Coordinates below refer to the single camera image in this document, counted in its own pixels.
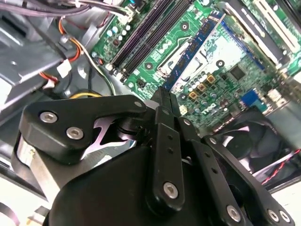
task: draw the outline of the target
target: gray metal panel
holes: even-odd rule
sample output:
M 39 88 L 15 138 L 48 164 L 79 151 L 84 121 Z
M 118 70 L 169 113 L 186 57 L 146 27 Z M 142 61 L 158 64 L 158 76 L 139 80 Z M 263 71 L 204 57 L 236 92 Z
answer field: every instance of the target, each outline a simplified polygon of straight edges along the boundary
M 295 149 L 301 148 L 301 106 L 293 101 L 267 116 Z

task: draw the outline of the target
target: black fan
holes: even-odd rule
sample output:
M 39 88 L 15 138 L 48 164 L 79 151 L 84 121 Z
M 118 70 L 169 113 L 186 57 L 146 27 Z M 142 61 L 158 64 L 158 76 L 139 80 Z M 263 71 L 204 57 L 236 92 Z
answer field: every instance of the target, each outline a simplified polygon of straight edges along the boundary
M 216 137 L 251 172 L 291 152 L 287 142 L 256 107 L 240 114 Z

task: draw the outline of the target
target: orange wire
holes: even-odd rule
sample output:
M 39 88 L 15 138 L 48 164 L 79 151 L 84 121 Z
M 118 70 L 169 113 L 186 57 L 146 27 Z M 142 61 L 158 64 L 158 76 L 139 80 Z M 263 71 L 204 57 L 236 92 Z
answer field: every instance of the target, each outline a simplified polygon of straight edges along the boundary
M 62 26 L 62 19 L 60 19 L 58 22 L 58 30 L 60 31 L 61 34 L 65 34 L 65 32 L 63 30 L 63 26 Z M 69 61 L 73 62 L 79 58 L 81 48 L 80 48 L 79 44 L 77 44 L 73 39 L 70 39 L 70 41 L 72 41 L 76 45 L 76 50 L 77 50 L 75 56 L 69 58 Z

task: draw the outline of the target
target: chip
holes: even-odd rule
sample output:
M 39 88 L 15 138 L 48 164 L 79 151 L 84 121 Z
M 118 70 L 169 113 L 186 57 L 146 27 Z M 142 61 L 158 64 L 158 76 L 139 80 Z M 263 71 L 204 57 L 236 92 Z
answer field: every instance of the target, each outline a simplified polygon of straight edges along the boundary
M 231 70 L 230 73 L 233 75 L 233 77 L 238 81 L 242 79 L 246 74 L 243 72 L 243 70 L 240 69 L 238 65 L 235 65 Z
M 191 93 L 189 93 L 189 97 L 191 98 L 191 99 L 196 99 L 198 96 L 197 96 L 197 94 L 195 93 L 195 92 L 191 92 Z
M 208 76 L 208 78 L 207 78 L 207 81 L 210 82 L 210 83 L 214 83 L 215 77 L 214 77 L 213 75 L 210 74 L 210 75 Z
M 201 83 L 199 84 L 198 89 L 203 92 L 206 89 L 206 86 L 204 86 L 204 84 Z

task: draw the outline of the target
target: wire bundle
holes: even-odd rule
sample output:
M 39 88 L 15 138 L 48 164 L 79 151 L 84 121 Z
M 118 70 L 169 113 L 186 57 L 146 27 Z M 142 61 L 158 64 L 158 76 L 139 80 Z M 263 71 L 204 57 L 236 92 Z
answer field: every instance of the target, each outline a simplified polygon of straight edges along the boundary
M 293 156 L 295 156 L 296 154 L 298 154 L 301 151 L 301 149 L 295 151 L 295 153 L 293 154 Z M 269 176 L 268 178 L 266 178 L 261 184 L 264 185 L 267 182 L 269 182 L 272 178 L 274 178 L 279 171 L 284 167 L 284 165 L 291 159 L 292 157 L 288 158 L 287 160 L 283 161 L 282 163 L 280 163 L 279 167 L 277 167 L 276 170 L 274 170 L 274 172 L 271 174 L 271 176 Z

